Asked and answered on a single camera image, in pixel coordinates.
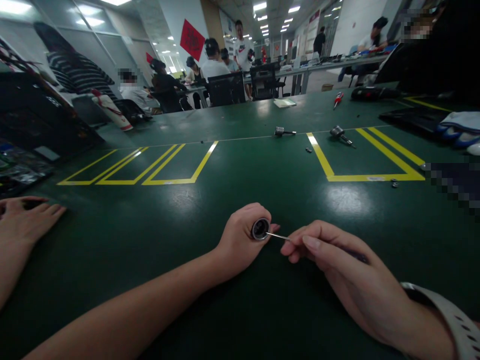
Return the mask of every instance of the red screwdriver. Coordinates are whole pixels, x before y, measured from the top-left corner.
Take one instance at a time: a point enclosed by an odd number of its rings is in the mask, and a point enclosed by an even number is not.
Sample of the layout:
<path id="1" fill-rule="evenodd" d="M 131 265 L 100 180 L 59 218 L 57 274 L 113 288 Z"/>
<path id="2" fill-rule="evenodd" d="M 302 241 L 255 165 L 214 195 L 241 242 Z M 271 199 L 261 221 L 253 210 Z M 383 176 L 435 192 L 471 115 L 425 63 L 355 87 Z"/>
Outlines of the red screwdriver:
<path id="1" fill-rule="evenodd" d="M 333 110 L 335 110 L 335 108 L 337 107 L 337 105 L 342 101 L 342 98 L 344 97 L 344 93 L 343 92 L 339 92 L 337 95 L 336 95 L 336 98 L 335 98 L 335 106 L 333 107 Z"/>

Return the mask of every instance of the white watch strap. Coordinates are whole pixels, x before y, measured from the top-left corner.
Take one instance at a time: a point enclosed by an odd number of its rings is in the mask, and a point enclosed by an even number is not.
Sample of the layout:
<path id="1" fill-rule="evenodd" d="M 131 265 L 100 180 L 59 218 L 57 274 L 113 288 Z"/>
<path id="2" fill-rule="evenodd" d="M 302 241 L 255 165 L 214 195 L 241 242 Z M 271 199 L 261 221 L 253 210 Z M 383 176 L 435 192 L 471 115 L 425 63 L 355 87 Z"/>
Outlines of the white watch strap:
<path id="1" fill-rule="evenodd" d="M 404 289 L 415 290 L 425 295 L 440 311 L 455 340 L 458 360 L 480 359 L 480 329 L 462 310 L 436 292 L 409 282 L 400 284 Z"/>

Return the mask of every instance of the white cylinder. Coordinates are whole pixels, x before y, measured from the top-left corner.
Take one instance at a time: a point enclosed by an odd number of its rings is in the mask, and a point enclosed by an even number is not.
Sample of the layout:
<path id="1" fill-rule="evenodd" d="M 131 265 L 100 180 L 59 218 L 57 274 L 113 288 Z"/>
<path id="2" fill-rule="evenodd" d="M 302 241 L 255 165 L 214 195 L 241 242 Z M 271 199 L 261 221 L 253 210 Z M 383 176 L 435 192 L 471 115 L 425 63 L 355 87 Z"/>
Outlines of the white cylinder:
<path id="1" fill-rule="evenodd" d="M 114 104 L 110 96 L 108 95 L 101 95 L 100 97 L 94 96 L 91 99 L 95 104 L 101 107 L 101 109 L 105 112 L 105 114 L 113 121 L 115 125 L 117 125 L 120 128 L 120 130 L 129 131 L 134 128 L 132 124 L 130 124 L 130 122 L 127 120 L 127 118 L 121 114 L 122 112 Z"/>

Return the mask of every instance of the black power drill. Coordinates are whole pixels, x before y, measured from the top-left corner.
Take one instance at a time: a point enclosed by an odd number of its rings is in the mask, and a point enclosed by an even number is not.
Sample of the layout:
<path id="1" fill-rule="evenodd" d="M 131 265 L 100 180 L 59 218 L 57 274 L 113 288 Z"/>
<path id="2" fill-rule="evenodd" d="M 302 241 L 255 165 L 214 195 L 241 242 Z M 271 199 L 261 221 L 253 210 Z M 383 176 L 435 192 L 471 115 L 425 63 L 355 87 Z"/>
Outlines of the black power drill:
<path id="1" fill-rule="evenodd" d="M 351 98 L 361 101 L 377 101 L 380 99 L 396 99 L 401 94 L 400 90 L 387 87 L 357 87 L 351 93 Z"/>

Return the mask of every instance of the hand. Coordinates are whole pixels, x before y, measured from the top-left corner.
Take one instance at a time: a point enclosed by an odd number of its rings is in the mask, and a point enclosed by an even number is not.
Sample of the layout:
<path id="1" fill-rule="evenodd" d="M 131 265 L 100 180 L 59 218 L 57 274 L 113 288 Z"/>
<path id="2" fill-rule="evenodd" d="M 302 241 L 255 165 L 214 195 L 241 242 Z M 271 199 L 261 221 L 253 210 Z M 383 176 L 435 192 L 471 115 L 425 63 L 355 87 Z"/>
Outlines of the hand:
<path id="1" fill-rule="evenodd" d="M 420 359 L 453 359 L 455 349 L 441 315 L 411 301 L 389 269 L 355 235 L 324 221 L 304 226 L 280 252 L 291 263 L 307 257 L 324 272 L 353 320 L 370 336 Z M 343 249 L 363 254 L 365 264 Z"/>
<path id="2" fill-rule="evenodd" d="M 217 261 L 224 264 L 228 279 L 238 275 L 255 260 L 260 250 L 267 244 L 270 236 L 262 241 L 251 238 L 254 223 L 261 218 L 272 220 L 272 215 L 258 202 L 248 204 L 234 212 L 225 225 L 220 243 L 212 251 Z M 269 232 L 280 229 L 277 224 L 270 224 Z"/>
<path id="3" fill-rule="evenodd" d="M 0 201 L 5 213 L 0 220 L 0 244 L 33 246 L 45 235 L 67 210 L 58 204 L 43 203 L 32 210 L 25 210 L 23 201 L 48 199 L 36 196 L 9 198 Z"/>

